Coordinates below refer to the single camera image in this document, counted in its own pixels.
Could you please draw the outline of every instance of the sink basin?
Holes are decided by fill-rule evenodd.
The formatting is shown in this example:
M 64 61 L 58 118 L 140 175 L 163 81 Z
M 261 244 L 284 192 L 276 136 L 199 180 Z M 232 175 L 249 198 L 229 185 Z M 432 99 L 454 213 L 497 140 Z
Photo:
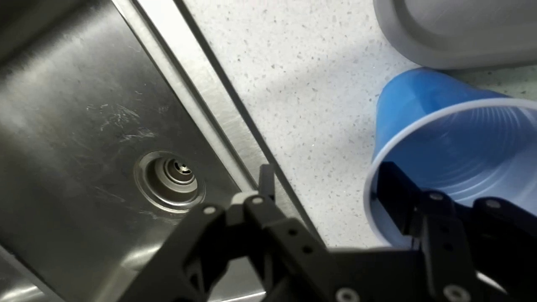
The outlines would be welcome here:
M 2 41 L 0 301 L 116 301 L 190 203 L 241 188 L 113 4 L 48 12 Z M 197 198 L 148 195 L 160 156 L 189 168 Z

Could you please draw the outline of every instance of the cup rim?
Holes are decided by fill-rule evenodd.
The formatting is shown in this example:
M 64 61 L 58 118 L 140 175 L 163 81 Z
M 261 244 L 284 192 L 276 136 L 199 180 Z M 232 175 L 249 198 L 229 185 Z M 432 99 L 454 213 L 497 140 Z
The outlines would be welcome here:
M 523 108 L 523 109 L 533 109 L 537 111 L 537 101 L 529 101 L 529 99 L 514 99 L 514 98 L 489 98 L 489 99 L 479 99 L 479 101 L 467 101 L 462 104 L 454 104 L 449 108 L 444 108 L 440 111 L 435 111 L 429 116 L 424 116 L 422 119 L 408 124 L 407 128 L 403 128 L 398 135 L 395 135 L 382 150 L 378 155 L 375 155 L 375 160 L 370 166 L 368 176 L 366 176 L 366 188 L 365 188 L 365 195 L 363 195 L 363 207 L 365 207 L 365 215 L 366 220 L 373 230 L 373 234 L 377 235 L 377 239 L 382 240 L 383 245 L 390 247 L 392 242 L 388 242 L 388 239 L 382 234 L 382 230 L 378 228 L 373 213 L 372 213 L 372 203 L 377 202 L 372 197 L 372 185 L 377 180 L 378 170 L 383 163 L 383 160 L 403 141 L 407 140 L 410 135 L 413 135 L 415 131 L 419 131 L 420 128 L 432 124 L 442 118 L 457 114 L 457 113 L 464 113 L 464 111 L 472 111 L 472 109 L 482 109 L 482 108 Z

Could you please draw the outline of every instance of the sink drain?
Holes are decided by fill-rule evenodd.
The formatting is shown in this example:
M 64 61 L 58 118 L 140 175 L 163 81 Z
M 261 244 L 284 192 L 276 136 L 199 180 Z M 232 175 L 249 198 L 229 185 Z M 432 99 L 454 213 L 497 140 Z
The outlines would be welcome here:
M 142 193 L 158 208 L 184 213 L 204 202 L 197 175 L 182 158 L 172 153 L 150 153 L 135 168 Z

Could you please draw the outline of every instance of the plastic cup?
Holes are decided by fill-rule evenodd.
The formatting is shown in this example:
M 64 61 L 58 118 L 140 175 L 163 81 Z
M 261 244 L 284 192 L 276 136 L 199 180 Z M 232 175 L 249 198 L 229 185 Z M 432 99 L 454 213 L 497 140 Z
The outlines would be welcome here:
M 408 245 L 377 200 L 385 161 L 397 163 L 422 190 L 445 192 L 462 205 L 499 197 L 537 215 L 537 103 L 429 69 L 405 72 L 385 88 L 365 207 L 382 239 Z

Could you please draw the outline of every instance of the white speckled countertop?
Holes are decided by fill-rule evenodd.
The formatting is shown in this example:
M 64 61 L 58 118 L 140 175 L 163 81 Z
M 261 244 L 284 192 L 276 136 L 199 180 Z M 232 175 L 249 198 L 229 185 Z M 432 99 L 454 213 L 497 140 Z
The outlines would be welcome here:
M 383 37 L 373 0 L 187 4 L 326 244 L 380 245 L 361 205 L 377 99 L 415 64 Z M 537 67 L 460 76 L 537 99 Z

